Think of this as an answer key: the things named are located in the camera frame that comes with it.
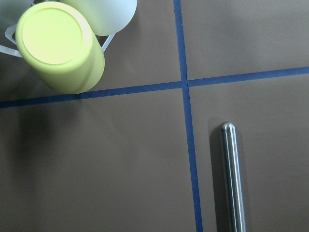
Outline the clear cup rack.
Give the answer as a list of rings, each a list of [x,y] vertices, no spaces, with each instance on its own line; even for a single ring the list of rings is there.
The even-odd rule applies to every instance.
[[[20,17],[25,13],[29,8],[35,5],[35,0],[1,0],[0,1],[0,32],[4,33],[4,36],[6,39],[11,41],[16,47],[16,41],[14,39],[14,34],[16,32],[17,23],[20,19]],[[39,3],[43,3],[48,5],[49,3],[45,2],[62,2],[62,0],[39,0]],[[82,36],[82,29],[81,26],[77,26],[77,19],[73,19],[73,16],[64,16],[64,19],[69,19],[69,22],[72,22],[73,29],[77,29],[77,32],[74,32],[73,35]],[[26,29],[30,29],[30,24],[26,23]],[[35,29],[30,29],[30,31],[24,31],[26,34],[24,34],[26,37],[25,39],[31,39],[32,36],[30,36],[30,32],[36,32],[37,26],[38,29],[43,29],[43,26],[39,26],[39,23],[34,23]],[[75,42],[65,42],[60,41],[61,39],[69,39],[69,33],[64,32],[64,29],[56,29],[55,26],[52,26],[50,29],[53,29],[53,32],[55,33],[55,41],[52,41],[52,39],[47,39],[47,35],[52,35],[51,32],[48,32],[47,35],[39,36],[39,39],[42,37],[42,39],[47,39],[47,42],[49,42],[51,48],[44,49],[47,52],[51,52],[52,60],[56,58],[56,55],[60,57],[62,55],[62,58],[60,58],[60,61],[69,61],[73,59],[73,56],[78,53],[79,48],[82,48],[83,39],[77,39]],[[115,34],[109,35],[104,42],[103,46],[101,47],[102,52],[106,50],[109,43],[114,38]],[[47,55],[43,55],[43,51],[40,49],[43,49],[42,42],[39,42],[38,47],[34,48],[33,45],[34,42],[25,41],[25,48],[26,50],[30,49],[30,52],[35,52],[34,55],[39,55],[39,58],[47,58]],[[6,47],[0,43],[0,52],[12,55],[15,57],[22,57],[20,52],[16,49]]]

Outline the yellow-green upturned cup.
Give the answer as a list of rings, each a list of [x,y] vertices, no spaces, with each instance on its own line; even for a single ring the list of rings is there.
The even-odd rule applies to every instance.
[[[41,2],[20,17],[15,39],[25,62],[48,87],[79,94],[101,79],[105,58],[87,20],[73,7]]]

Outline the steel muddler rod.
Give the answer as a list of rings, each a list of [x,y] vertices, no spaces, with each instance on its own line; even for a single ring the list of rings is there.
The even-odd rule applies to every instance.
[[[245,205],[236,126],[224,122],[219,128],[222,158],[225,169],[228,215],[232,232],[246,232]]]

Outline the white upturned cup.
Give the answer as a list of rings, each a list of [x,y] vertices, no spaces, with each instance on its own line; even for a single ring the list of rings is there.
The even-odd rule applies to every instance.
[[[132,20],[137,0],[63,0],[79,11],[95,35],[108,36],[125,28]]]

